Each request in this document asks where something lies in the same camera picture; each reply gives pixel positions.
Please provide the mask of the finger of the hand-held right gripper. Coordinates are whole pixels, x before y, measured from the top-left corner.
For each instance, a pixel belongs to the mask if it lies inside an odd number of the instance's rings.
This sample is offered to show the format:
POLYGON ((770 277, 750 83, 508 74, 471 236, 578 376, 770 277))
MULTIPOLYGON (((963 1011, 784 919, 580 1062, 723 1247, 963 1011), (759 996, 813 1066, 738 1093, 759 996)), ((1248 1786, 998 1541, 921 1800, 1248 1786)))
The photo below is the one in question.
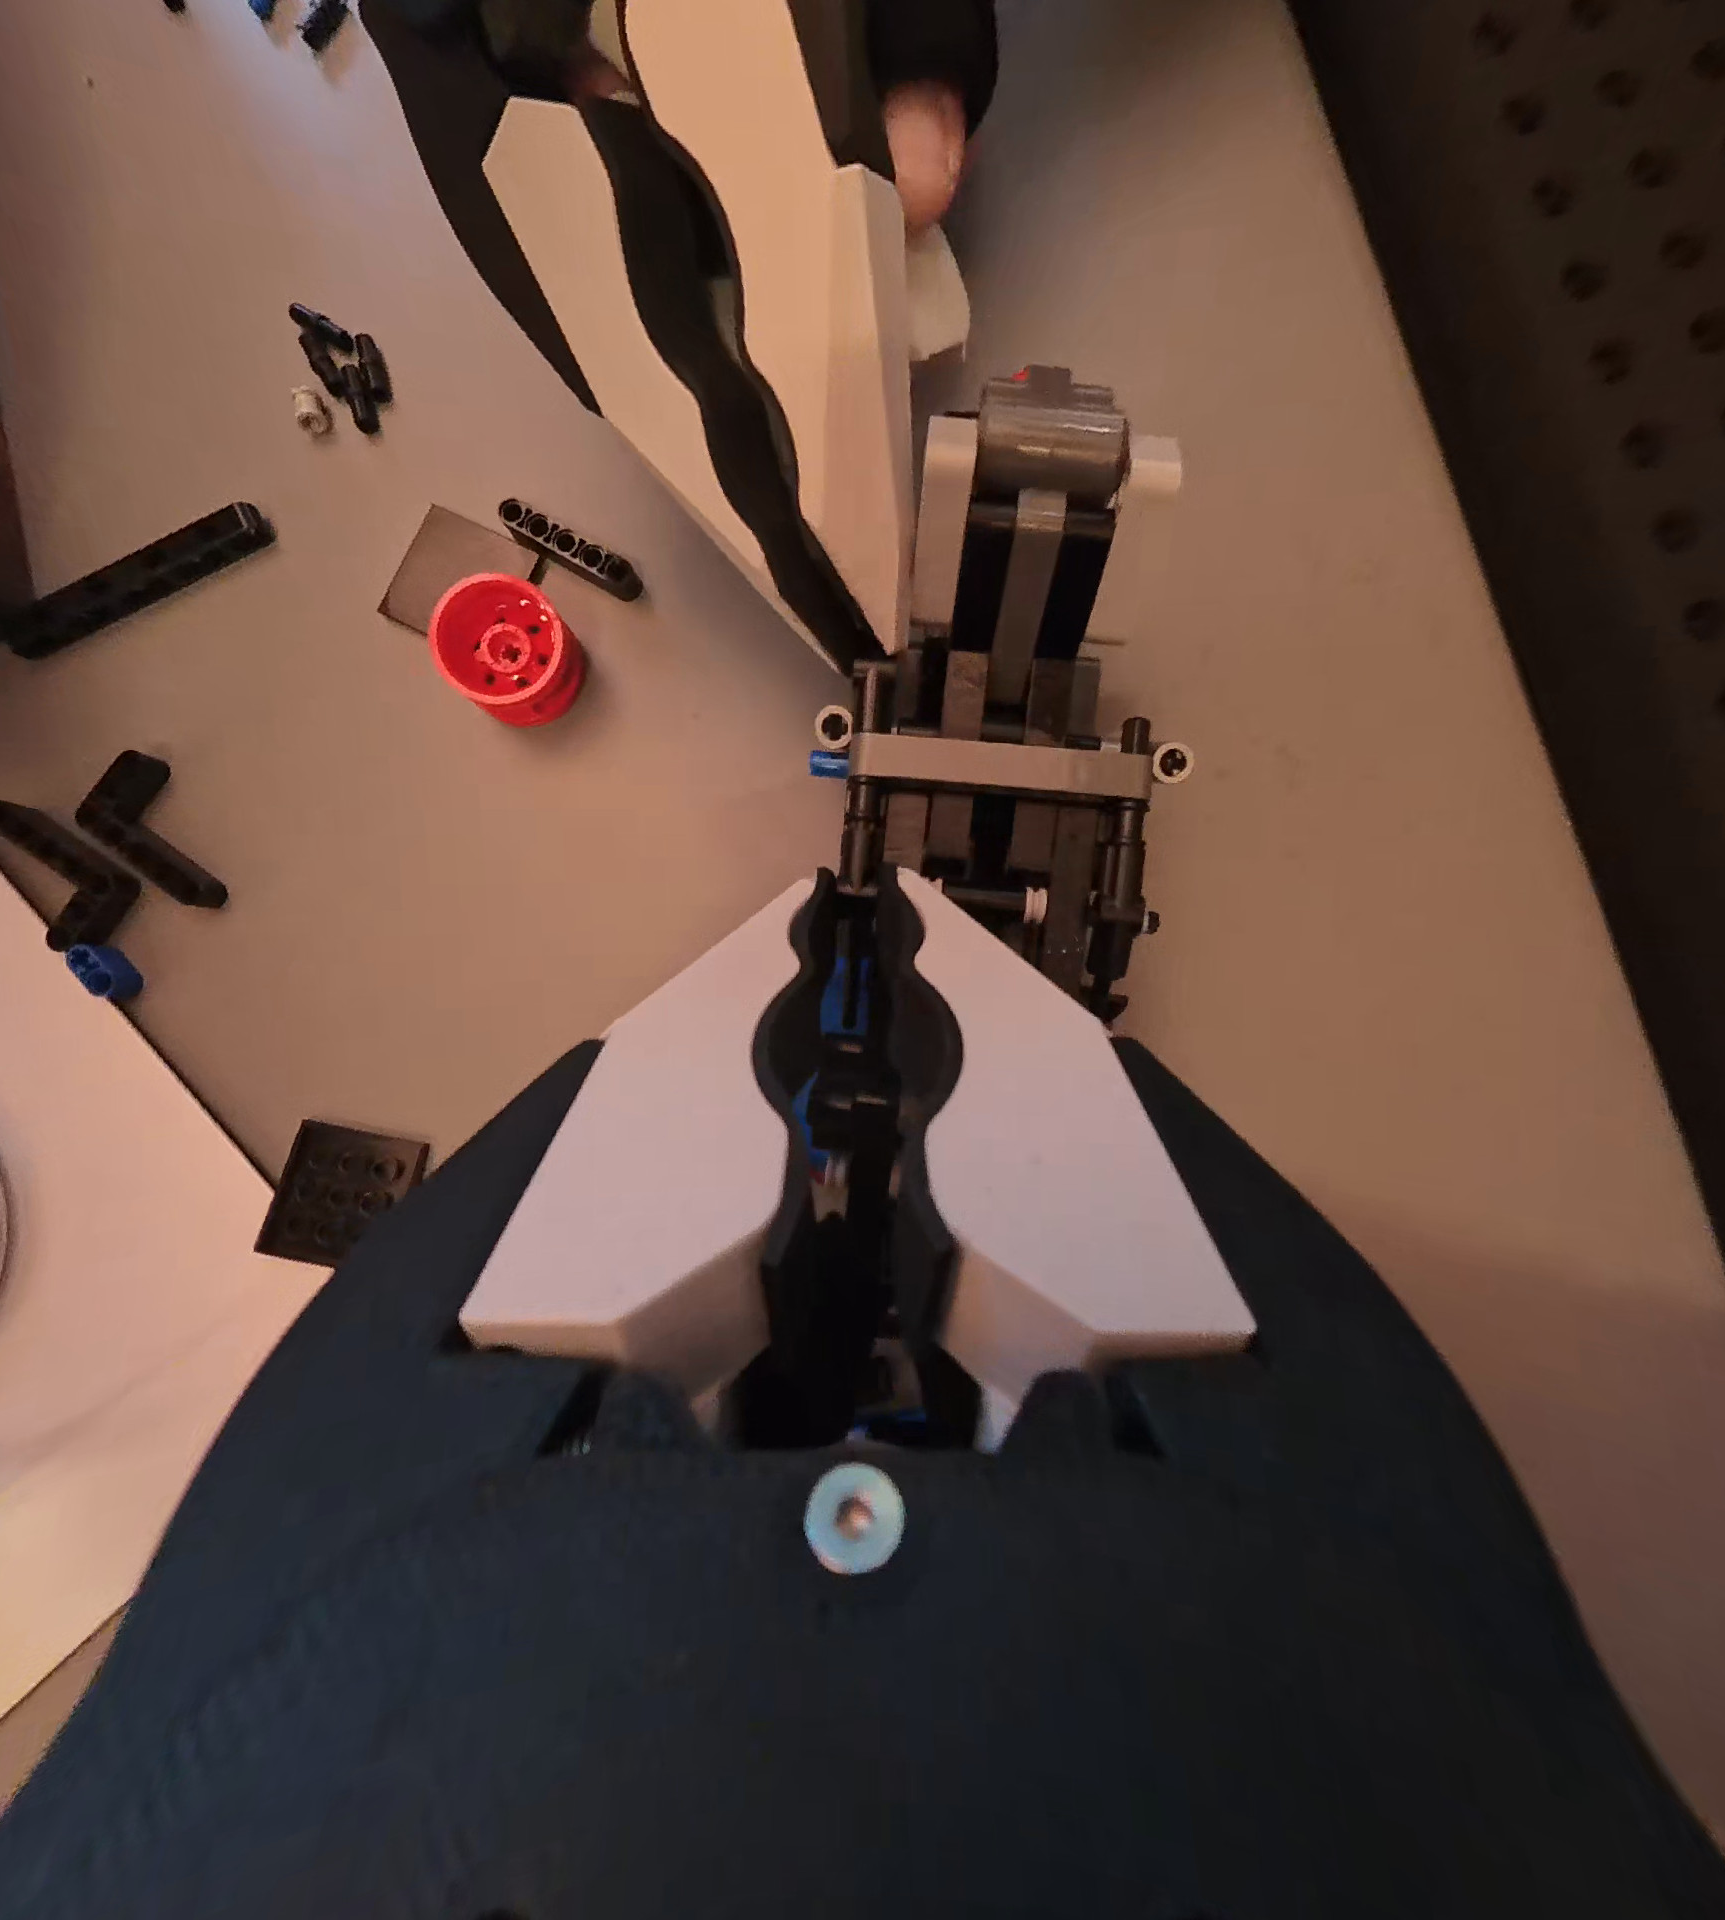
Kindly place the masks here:
POLYGON ((592 408, 833 668, 885 651, 782 486, 769 420, 711 298, 679 268, 696 238, 682 167, 636 108, 512 98, 484 177, 592 408))
POLYGON ((727 228, 734 342, 774 405, 791 501, 895 656, 910 619, 921 327, 866 6, 627 1, 618 32, 643 108, 727 228))

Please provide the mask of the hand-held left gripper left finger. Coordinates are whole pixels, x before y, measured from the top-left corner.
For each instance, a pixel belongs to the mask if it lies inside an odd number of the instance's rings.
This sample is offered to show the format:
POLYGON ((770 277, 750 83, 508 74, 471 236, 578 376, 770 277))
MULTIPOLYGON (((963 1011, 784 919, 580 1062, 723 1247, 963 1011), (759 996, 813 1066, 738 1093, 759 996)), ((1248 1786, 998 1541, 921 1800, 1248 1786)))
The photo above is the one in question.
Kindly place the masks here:
POLYGON ((655 1374, 714 1401, 769 1343, 761 1246, 788 1129, 754 1070, 797 980, 797 880, 602 1034, 459 1324, 481 1349, 655 1374))

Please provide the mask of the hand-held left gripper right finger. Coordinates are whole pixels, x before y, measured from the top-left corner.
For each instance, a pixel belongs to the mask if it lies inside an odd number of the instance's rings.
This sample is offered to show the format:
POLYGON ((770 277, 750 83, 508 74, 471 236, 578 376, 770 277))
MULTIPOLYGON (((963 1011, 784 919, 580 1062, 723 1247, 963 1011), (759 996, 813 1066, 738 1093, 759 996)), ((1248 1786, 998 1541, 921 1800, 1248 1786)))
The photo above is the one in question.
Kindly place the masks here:
POLYGON ((1236 1354, 1256 1317, 1108 1028, 945 891, 881 890, 901 1092, 893 1286, 970 1428, 1048 1374, 1236 1354))

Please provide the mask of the toy brick vehicle chassis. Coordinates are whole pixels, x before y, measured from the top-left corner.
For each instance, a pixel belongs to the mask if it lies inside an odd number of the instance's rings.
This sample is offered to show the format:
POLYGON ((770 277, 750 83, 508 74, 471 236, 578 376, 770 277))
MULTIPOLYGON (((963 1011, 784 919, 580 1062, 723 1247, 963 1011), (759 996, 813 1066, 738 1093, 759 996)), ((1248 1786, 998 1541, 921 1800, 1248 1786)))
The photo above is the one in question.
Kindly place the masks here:
POLYGON ((770 1341, 731 1390, 748 1446, 851 1430, 966 1444, 996 1386, 953 1329, 998 1316, 986 1239, 948 1226, 937 1115, 966 1106, 970 1018, 995 1019, 993 1207, 1085 1185, 1102 1146, 1088 1054, 1158 925, 1142 891, 1155 786, 1185 746, 1146 717, 1095 732, 1095 609, 1144 521, 1172 503, 1181 453, 1136 437, 1114 391, 1067 367, 984 383, 974 413, 929 422, 915 549, 915 636, 860 665, 819 717, 844 761, 840 861, 809 904, 804 972, 759 1028, 756 1063, 788 1097, 802 1173, 784 1181, 763 1258, 770 1341))

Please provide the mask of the grey desk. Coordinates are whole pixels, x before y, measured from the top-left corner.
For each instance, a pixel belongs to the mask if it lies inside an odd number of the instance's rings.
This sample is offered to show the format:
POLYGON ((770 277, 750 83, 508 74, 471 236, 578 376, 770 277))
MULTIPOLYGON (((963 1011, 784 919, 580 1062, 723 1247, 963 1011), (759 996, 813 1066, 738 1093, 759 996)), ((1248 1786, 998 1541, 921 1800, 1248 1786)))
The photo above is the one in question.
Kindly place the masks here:
MULTIPOLYGON (((1005 4, 953 223, 970 362, 1174 436, 1164 625, 1114 710, 1198 758, 1125 1028, 1311 1197, 1453 1364, 1613 1682, 1725 1841, 1725 1271, 1279 4, 1005 4)), ((833 857, 838 690, 474 275, 381 55, 230 4, 0 4, 0 399, 54 587, 227 501, 272 552, 45 663, 0 800, 121 747, 219 913, 133 919, 136 1024, 269 1173, 298 1123, 454 1149, 833 857), (288 303, 381 343, 376 437, 288 303), (376 611, 426 507, 521 498, 577 704, 511 728, 376 611)))

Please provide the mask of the person's right hand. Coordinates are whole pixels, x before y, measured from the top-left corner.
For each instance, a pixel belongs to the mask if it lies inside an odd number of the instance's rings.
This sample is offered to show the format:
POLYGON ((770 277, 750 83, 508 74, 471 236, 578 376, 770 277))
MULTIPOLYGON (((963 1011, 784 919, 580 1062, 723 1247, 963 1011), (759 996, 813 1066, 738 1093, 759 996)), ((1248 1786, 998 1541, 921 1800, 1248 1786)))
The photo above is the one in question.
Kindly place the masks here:
POLYGON ((970 132, 960 91, 941 80, 905 80, 883 98, 905 228, 937 228, 954 202, 969 155, 970 132))

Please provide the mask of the black pin cluster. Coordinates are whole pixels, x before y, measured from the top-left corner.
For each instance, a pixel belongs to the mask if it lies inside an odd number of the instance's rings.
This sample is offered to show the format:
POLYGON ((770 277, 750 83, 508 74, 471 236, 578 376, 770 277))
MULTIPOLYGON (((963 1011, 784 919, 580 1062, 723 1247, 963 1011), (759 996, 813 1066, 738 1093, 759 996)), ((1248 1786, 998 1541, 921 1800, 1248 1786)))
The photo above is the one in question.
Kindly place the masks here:
POLYGON ((374 336, 298 299, 288 303, 288 318, 310 372, 309 386, 343 405, 360 436, 381 436, 383 412, 394 404, 394 376, 374 336))

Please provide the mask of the black square plate brick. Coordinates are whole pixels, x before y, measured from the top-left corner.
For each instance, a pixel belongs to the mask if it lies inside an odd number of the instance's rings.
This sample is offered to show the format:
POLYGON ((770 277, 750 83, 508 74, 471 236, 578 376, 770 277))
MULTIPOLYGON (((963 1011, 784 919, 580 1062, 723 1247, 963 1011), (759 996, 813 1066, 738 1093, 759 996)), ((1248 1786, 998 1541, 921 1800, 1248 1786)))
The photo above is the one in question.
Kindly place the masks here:
POLYGON ((371 1223, 419 1185, 424 1139, 340 1122, 301 1123, 255 1237, 259 1255, 335 1267, 371 1223))

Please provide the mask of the black holed beam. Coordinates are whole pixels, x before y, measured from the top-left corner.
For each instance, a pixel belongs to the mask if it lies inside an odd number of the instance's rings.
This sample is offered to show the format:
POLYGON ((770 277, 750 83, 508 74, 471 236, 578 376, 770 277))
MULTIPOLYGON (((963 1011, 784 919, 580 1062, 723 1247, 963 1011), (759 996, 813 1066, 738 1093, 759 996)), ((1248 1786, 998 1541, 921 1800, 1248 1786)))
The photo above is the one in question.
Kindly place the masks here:
POLYGON ((545 564, 565 567, 617 602, 634 604, 643 597, 644 584, 638 569, 612 546, 589 540, 519 495, 507 495, 498 503, 498 520, 508 537, 545 564))

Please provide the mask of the dark flat panel piece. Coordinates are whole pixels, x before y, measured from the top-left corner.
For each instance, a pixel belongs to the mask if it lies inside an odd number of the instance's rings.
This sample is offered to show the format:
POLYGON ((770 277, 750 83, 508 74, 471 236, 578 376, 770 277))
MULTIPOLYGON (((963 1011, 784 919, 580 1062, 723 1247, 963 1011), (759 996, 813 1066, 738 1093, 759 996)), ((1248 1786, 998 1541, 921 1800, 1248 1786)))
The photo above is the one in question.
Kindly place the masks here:
POLYGON ((433 503, 394 566, 376 611, 424 636, 437 604, 457 581, 496 574, 537 584, 542 569, 542 554, 511 537, 507 530, 433 503))

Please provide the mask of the red wheel rim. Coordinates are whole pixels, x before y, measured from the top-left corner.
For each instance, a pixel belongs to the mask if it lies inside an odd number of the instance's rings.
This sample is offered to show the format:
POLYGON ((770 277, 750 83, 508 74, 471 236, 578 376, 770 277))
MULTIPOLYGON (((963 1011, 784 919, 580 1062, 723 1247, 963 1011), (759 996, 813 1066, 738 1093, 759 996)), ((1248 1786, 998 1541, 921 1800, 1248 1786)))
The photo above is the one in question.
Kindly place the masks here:
POLYGON ((511 728, 561 719, 586 680, 586 651, 545 592, 500 572, 454 581, 429 622, 443 681, 511 728))

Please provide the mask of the thick black beam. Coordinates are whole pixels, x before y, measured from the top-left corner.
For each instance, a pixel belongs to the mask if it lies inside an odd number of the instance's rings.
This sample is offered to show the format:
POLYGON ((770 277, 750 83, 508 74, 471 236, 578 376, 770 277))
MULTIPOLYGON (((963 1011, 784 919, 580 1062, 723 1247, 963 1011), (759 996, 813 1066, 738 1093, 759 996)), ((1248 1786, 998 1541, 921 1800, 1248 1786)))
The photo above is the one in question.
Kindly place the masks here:
POLYGON ((3 643, 23 659, 53 657, 262 554, 275 540, 272 520, 259 505, 234 500, 39 595, 11 616, 3 643))

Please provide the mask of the white stand base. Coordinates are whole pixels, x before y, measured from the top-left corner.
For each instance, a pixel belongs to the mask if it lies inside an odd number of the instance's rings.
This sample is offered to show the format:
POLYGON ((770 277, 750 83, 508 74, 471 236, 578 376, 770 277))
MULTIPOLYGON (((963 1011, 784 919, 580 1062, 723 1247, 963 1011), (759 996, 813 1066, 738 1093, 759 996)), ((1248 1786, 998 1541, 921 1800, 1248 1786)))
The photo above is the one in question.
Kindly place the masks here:
POLYGON ((269 1181, 0 873, 0 1720, 124 1608, 318 1288, 269 1181))

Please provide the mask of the black bent beam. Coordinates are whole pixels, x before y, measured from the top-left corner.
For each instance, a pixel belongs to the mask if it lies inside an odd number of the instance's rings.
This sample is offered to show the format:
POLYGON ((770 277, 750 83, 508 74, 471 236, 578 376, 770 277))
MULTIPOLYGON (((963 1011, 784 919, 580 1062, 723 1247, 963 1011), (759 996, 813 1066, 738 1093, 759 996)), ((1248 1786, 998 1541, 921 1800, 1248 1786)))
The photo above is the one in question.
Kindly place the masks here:
POLYGON ((46 946, 110 947, 140 899, 140 880, 46 811, 0 800, 0 837, 72 888, 48 924, 46 946))

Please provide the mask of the black perforated panel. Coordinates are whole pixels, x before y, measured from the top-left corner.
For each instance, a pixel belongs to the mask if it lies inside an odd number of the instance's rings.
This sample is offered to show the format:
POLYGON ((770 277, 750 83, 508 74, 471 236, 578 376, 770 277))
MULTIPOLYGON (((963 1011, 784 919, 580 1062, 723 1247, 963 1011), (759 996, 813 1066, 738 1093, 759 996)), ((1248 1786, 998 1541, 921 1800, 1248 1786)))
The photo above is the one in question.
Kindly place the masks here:
POLYGON ((1725 1, 1290 14, 1725 1259, 1725 1))

